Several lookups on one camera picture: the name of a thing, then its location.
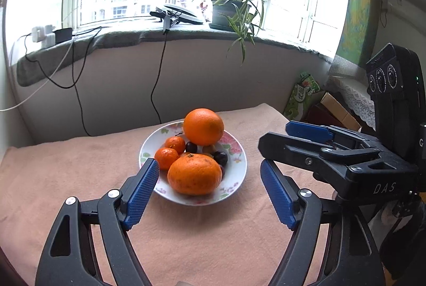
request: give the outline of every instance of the plate rim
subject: plate rim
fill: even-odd
[[[145,145],[145,143],[147,142],[147,140],[154,134],[154,133],[156,133],[157,131],[160,131],[161,129],[163,129],[163,128],[165,128],[165,127],[167,127],[167,126],[169,126],[169,125],[172,125],[172,124],[179,124],[179,123],[183,123],[184,121],[183,120],[179,120],[179,121],[173,121],[173,122],[170,122],[170,123],[167,123],[166,125],[161,125],[158,129],[156,129],[155,131],[153,131],[146,139],[145,139],[145,141],[142,143],[142,146],[141,146],[141,148],[140,148],[140,150],[139,150],[139,154],[138,154],[138,165],[139,165],[139,169],[142,167],[141,166],[141,153],[142,153],[142,149],[144,148],[144,145]],[[165,199],[167,199],[167,200],[169,200],[169,201],[171,201],[171,202],[173,202],[173,203],[176,203],[176,204],[181,204],[181,205],[188,205],[188,206],[190,206],[190,207],[202,207],[202,206],[205,206],[205,205],[211,205],[211,204],[215,204],[215,203],[219,203],[219,202],[221,202],[221,201],[223,201],[223,200],[225,200],[225,199],[227,199],[227,198],[229,198],[229,197],[231,197],[233,194],[235,194],[235,192],[237,192],[238,191],[238,189],[240,188],[240,186],[241,186],[241,184],[244,182],[244,180],[245,180],[245,177],[246,177],[246,175],[247,175],[247,155],[245,154],[245,150],[244,150],[244,148],[243,148],[243,146],[241,145],[241,143],[239,142],[239,140],[238,139],[236,139],[231,133],[229,133],[227,130],[224,130],[224,132],[226,132],[228,135],[230,135],[233,139],[235,139],[236,140],[236,142],[238,143],[238,145],[241,147],[241,150],[242,150],[242,154],[244,155],[244,160],[245,160],[245,168],[244,168],[244,175],[243,175],[243,177],[242,177],[242,179],[241,179],[241,181],[240,181],[240,183],[237,185],[237,187],[235,188],[235,191],[233,191],[229,196],[226,196],[225,198],[221,198],[221,199],[219,199],[218,201],[216,201],[216,202],[212,202],[212,203],[201,203],[201,204],[194,204],[194,203],[180,203],[180,202],[176,202],[176,201],[173,201],[172,199],[170,199],[170,198],[167,198],[167,197],[165,197],[164,196],[164,194],[162,194],[161,192],[159,192],[159,191],[157,191],[157,189],[154,187],[154,190],[153,190],[153,192],[155,192],[155,193],[157,193],[157,194],[159,194],[161,197],[163,197],[163,198],[165,198]]]

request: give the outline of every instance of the pink tablecloth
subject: pink tablecloth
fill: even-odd
[[[179,280],[195,286],[267,285],[291,237],[272,207],[259,175],[260,136],[285,132],[287,120],[266,104],[220,114],[244,147],[247,176],[236,194],[205,207],[178,205],[153,194],[141,222],[129,232],[154,286]],[[139,149],[157,126],[100,137],[10,148],[0,167],[0,246],[24,280],[34,284],[38,260],[59,208],[69,196],[99,198],[138,171]],[[332,188],[308,171],[281,165],[300,187],[322,197]],[[307,283],[316,279],[326,227]],[[94,232],[104,281],[115,285],[99,229]]]

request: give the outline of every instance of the lace cloth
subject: lace cloth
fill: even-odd
[[[348,107],[369,127],[376,130],[374,102],[367,93],[367,86],[350,78],[329,77],[325,89],[331,92],[340,92]]]

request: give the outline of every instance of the camera lens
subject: camera lens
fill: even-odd
[[[374,76],[370,75],[370,90],[374,92],[376,90],[376,81],[374,80]]]
[[[377,87],[379,88],[379,91],[384,92],[386,89],[386,80],[385,80],[385,74],[383,73],[383,70],[381,69],[377,70],[376,78],[377,78]]]
[[[388,66],[388,80],[392,89],[397,86],[397,73],[392,65]]]

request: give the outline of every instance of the window sill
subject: window sill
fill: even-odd
[[[95,49],[103,48],[120,48],[136,46],[142,42],[162,42],[165,37],[163,35],[163,24],[155,22],[158,19],[144,18],[114,21],[112,22],[101,22],[92,23],[86,25],[84,28],[77,30],[77,33],[81,33],[86,30],[91,30],[97,26],[104,26],[95,40],[91,43],[88,54],[92,53]],[[75,61],[82,59],[86,52],[86,48],[89,45],[93,35],[98,30],[94,30],[84,36],[78,36],[75,41]],[[236,36],[233,32],[220,31],[210,29],[207,24],[204,25],[188,25],[178,24],[174,25],[167,35],[168,41],[173,40],[230,40],[234,41]],[[303,53],[309,52],[318,55],[323,60],[331,63],[332,58],[328,55],[324,55],[313,49],[306,48],[306,45],[301,43],[289,41],[285,39],[285,36],[276,37],[268,34],[266,31],[260,31],[257,36],[254,37],[255,43],[264,43],[272,46],[277,46],[285,49],[297,49]],[[66,53],[71,41],[67,41],[48,49],[41,49],[34,51],[28,55],[31,60],[39,60],[43,66],[44,71],[47,75],[51,75],[59,62],[62,60],[63,55]],[[61,68],[65,68],[71,65],[71,57],[67,57],[62,63]],[[40,71],[37,63],[27,61],[25,58],[18,60],[16,65],[17,82],[22,87],[27,87],[37,83],[39,80],[44,79],[43,73]]]

